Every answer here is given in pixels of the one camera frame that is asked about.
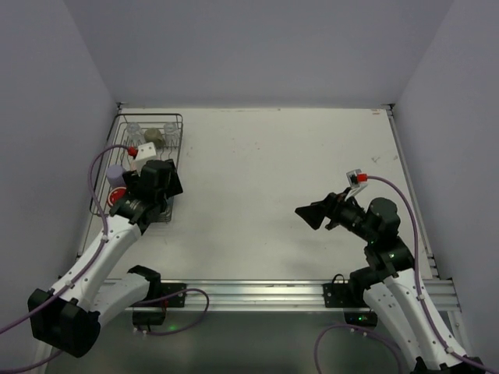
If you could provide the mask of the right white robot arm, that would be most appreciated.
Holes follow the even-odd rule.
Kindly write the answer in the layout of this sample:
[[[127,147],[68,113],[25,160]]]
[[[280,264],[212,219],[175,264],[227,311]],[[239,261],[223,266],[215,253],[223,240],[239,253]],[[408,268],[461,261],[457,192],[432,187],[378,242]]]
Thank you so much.
[[[352,272],[353,296],[373,310],[389,331],[391,348],[399,348],[413,373],[482,373],[441,318],[416,259],[398,235],[400,217],[395,203],[376,198],[363,209],[346,194],[330,193],[296,214],[317,230],[324,219],[331,230],[342,226],[366,242],[368,266]]]

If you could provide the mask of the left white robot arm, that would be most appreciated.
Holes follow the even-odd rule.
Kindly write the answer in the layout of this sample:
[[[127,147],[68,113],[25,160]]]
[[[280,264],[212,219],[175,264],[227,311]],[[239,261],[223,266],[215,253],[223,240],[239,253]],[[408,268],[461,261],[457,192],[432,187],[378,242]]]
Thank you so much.
[[[33,337],[75,358],[93,347],[101,328],[121,311],[161,295],[161,275],[145,266],[132,267],[100,291],[124,253],[166,211],[168,199],[183,192],[171,159],[147,161],[123,179],[126,191],[105,214],[102,232],[49,290],[36,289],[27,301]]]

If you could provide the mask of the lavender plastic cup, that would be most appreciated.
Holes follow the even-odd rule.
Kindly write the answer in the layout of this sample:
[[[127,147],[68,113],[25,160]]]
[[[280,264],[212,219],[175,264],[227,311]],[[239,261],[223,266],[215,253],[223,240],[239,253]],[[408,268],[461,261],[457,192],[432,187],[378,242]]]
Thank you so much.
[[[112,189],[126,186],[123,179],[125,171],[125,168],[121,164],[112,164],[106,169],[105,176]]]

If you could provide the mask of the red mug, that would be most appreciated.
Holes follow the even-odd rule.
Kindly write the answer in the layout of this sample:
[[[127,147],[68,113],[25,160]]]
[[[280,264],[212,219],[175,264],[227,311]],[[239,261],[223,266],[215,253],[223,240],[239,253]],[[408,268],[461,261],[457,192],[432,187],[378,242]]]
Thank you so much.
[[[123,186],[112,189],[106,199],[107,205],[113,207],[126,194],[126,191],[127,188]]]

